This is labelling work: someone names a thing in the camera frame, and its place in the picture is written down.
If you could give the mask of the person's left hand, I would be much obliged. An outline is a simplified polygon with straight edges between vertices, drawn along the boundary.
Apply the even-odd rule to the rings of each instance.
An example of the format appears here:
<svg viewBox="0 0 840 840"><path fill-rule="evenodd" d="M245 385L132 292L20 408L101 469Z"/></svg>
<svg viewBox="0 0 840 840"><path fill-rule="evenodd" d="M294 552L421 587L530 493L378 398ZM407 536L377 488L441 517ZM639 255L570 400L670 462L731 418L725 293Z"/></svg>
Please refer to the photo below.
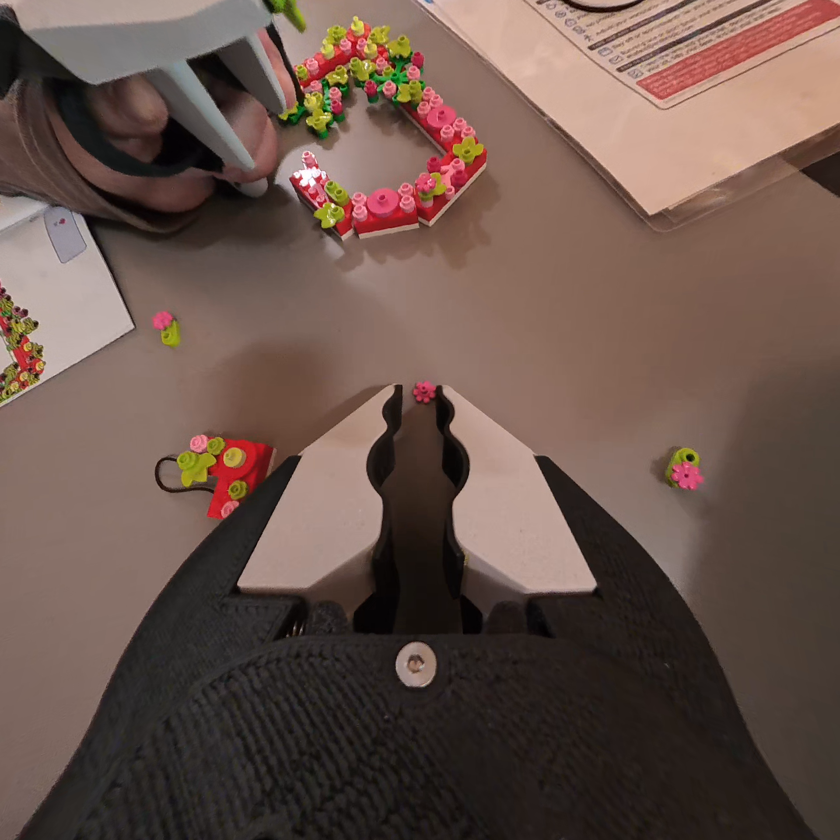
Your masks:
<svg viewBox="0 0 840 840"><path fill-rule="evenodd" d="M91 185L129 205L163 214L191 212L215 192L217 185L259 182L277 172L282 159L275 120L256 99L215 75L204 84L248 154L254 169L226 166L220 173L184 171L169 178L145 178L110 170L86 152L70 135L54 109L49 120L69 162ZM133 76L87 90L92 116L114 147L143 163L161 152L169 120L165 101L143 76Z"/></svg>

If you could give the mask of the red lego flower heart frame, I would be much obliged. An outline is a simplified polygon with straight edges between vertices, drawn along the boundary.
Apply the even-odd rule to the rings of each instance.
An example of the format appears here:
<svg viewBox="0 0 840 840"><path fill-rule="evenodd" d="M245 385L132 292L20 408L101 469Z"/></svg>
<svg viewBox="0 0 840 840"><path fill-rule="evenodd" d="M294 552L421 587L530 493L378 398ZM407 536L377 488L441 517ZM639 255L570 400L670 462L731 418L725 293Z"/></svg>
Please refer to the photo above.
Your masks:
<svg viewBox="0 0 840 840"><path fill-rule="evenodd" d="M305 150L289 178L321 229L341 241L432 227L487 168L487 147L473 126L425 78L425 55L407 35L354 16L328 29L320 51L295 66L303 100L279 116L283 127L305 127L321 143L338 137L349 105L363 99L401 114L434 147L412 181L353 192Z"/></svg>

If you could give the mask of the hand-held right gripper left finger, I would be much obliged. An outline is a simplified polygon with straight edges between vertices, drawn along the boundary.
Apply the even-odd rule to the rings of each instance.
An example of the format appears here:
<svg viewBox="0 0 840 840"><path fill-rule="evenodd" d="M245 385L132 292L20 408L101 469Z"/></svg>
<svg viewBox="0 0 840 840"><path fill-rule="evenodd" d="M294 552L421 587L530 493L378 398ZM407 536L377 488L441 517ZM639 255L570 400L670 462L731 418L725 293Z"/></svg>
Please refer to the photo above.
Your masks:
<svg viewBox="0 0 840 840"><path fill-rule="evenodd" d="M355 627L393 626L400 582L382 491L402 412L402 386L388 385L302 450L240 591L335 602Z"/></svg>

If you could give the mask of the small red lego flower segment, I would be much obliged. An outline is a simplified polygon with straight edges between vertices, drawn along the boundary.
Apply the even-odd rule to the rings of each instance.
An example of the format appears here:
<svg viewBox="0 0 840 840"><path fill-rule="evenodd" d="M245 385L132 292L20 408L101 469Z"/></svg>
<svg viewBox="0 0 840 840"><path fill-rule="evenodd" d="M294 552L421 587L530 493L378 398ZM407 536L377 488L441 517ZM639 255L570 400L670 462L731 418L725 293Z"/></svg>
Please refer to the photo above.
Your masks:
<svg viewBox="0 0 840 840"><path fill-rule="evenodd" d="M175 490L209 490L207 516L229 517L267 478L276 450L266 444L218 435L194 435L175 457L181 471Z"/></svg>

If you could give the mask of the white lego instruction sheet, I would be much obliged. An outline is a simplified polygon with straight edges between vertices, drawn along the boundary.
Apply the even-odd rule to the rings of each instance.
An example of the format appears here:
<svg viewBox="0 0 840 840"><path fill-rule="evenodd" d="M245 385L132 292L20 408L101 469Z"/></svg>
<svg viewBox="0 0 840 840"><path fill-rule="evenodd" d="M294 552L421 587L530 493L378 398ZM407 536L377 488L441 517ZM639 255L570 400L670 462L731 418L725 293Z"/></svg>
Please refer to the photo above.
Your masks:
<svg viewBox="0 0 840 840"><path fill-rule="evenodd" d="M85 218L25 196L1 202L1 403L134 328Z"/></svg>

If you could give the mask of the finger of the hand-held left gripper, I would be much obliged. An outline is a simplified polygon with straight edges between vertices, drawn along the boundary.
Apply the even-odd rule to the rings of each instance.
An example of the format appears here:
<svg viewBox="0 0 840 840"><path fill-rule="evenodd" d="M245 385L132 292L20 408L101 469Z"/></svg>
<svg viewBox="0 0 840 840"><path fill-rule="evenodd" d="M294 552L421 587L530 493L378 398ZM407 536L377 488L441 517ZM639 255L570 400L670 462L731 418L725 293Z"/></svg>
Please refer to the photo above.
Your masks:
<svg viewBox="0 0 840 840"><path fill-rule="evenodd" d="M262 1L16 1L14 14L37 47L91 84L213 53L273 18Z"/></svg>

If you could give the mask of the black elastic loop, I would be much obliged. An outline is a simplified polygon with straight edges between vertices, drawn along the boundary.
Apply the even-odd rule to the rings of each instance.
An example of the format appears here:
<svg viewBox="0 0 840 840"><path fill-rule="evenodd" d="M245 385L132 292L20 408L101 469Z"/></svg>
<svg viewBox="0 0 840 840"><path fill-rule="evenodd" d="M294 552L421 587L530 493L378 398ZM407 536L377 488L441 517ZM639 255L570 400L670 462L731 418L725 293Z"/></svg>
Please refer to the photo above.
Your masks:
<svg viewBox="0 0 840 840"><path fill-rule="evenodd" d="M191 486L181 485L181 486L177 486L177 487L166 485L163 482L163 479L161 477L161 468L162 468L164 463L169 463L169 462L175 463L176 462L176 457L174 457L172 455L163 456L154 465L154 481L155 481L155 484L157 485L157 487L159 487L163 492L166 492L166 493L171 494L171 495L184 494L184 493L187 493L187 492L199 492L199 491L206 492L206 493L209 493L209 494L214 493L214 485L208 485L208 484L195 485L195 484L193 484Z"/></svg>

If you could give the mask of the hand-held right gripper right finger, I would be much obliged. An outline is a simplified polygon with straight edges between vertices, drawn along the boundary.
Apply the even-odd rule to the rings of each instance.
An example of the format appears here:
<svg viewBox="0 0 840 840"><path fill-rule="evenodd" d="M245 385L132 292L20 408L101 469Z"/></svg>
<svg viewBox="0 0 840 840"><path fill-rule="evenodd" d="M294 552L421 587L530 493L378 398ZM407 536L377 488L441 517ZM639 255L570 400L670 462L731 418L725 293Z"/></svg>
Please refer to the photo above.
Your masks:
<svg viewBox="0 0 840 840"><path fill-rule="evenodd" d="M595 577L530 447L449 385L437 388L436 420L455 487L444 532L452 596L488 617L501 603L592 594Z"/></svg>

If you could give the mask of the laminated paper sheet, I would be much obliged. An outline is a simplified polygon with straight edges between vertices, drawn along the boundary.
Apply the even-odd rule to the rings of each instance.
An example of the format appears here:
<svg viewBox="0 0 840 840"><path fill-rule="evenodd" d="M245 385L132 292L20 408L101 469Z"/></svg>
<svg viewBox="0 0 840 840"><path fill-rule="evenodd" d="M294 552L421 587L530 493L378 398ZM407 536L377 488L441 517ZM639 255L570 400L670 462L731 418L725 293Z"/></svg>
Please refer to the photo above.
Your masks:
<svg viewBox="0 0 840 840"><path fill-rule="evenodd" d="M657 230L838 152L838 2L417 2Z"/></svg>

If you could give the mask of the person's left forearm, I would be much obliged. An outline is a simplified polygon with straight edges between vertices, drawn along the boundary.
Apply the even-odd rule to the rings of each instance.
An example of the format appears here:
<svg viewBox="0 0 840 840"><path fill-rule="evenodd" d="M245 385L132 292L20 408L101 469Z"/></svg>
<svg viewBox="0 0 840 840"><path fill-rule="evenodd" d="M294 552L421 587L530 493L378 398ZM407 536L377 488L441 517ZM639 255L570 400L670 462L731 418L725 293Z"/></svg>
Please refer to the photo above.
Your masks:
<svg viewBox="0 0 840 840"><path fill-rule="evenodd" d="M19 79L1 101L1 193L28 196L76 213L120 222L151 234L171 234L197 211L162 213L97 189L67 159L49 122L49 98L39 80Z"/></svg>

